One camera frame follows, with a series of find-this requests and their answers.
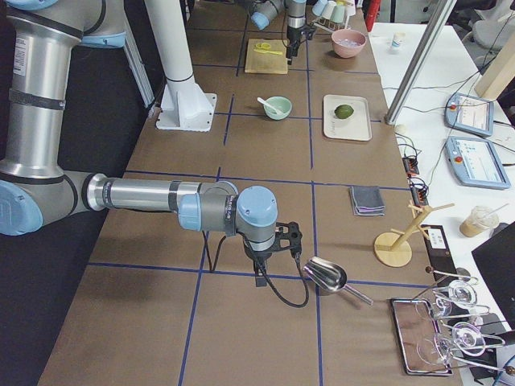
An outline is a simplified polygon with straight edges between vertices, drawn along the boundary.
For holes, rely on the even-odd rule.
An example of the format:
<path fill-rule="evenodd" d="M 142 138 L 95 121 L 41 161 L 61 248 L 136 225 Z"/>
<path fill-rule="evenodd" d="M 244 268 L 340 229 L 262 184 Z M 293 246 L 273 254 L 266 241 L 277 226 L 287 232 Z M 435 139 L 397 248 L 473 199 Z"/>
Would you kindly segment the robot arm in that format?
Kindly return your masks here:
<path fill-rule="evenodd" d="M 117 177 L 227 177 L 242 188 L 263 183 L 278 197 L 280 220 L 307 228 L 307 189 L 297 182 L 309 163 L 306 126 L 274 124 L 254 100 L 264 84 L 292 93 L 303 80 L 296 72 L 244 73 L 238 67 L 244 25 L 241 12 L 229 6 L 202 5 L 193 15 L 194 68 L 221 98 L 210 133 L 151 128 L 122 51 L 74 49 L 59 164 Z M 203 263 L 201 235 L 181 229 L 173 215 L 91 212 L 25 236 L 3 236 L 1 294 L 42 302 L 70 296 L 88 267 L 191 272 Z"/>
<path fill-rule="evenodd" d="M 306 40 L 311 40 L 315 34 L 316 26 L 307 21 L 305 0 L 266 0 L 266 1 L 236 1 L 248 13 L 251 21 L 258 30 L 267 28 L 270 23 L 283 11 L 286 22 L 286 62 L 298 55 L 299 48 Z"/>

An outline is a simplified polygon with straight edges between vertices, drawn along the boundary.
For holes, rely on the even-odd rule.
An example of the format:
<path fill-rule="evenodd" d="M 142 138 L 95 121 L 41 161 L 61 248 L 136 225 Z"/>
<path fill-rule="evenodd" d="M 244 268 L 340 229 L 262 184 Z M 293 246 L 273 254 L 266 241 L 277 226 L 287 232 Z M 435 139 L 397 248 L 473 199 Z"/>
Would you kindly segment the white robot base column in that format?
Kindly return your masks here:
<path fill-rule="evenodd" d="M 181 6 L 166 0 L 147 0 L 145 5 L 166 78 L 156 126 L 208 132 L 217 96 L 196 83 Z"/>

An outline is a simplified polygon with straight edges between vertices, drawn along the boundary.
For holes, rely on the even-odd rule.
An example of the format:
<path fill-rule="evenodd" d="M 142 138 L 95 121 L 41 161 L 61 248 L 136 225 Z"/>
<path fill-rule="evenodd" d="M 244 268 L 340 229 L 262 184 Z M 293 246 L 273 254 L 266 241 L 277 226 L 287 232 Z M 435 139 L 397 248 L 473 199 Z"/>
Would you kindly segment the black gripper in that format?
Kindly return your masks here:
<path fill-rule="evenodd" d="M 296 222 L 277 222 L 274 234 L 268 240 L 258 243 L 243 236 L 246 256 L 253 262 L 256 287 L 267 287 L 263 273 L 266 273 L 266 261 L 273 253 L 289 251 L 297 266 L 300 265 L 302 254 L 302 233 Z"/>
<path fill-rule="evenodd" d="M 286 57 L 288 65 L 292 65 L 294 57 L 298 55 L 301 44 L 306 40 L 311 40 L 315 31 L 315 26 L 288 27 L 286 29 L 286 37 L 288 39 Z"/>

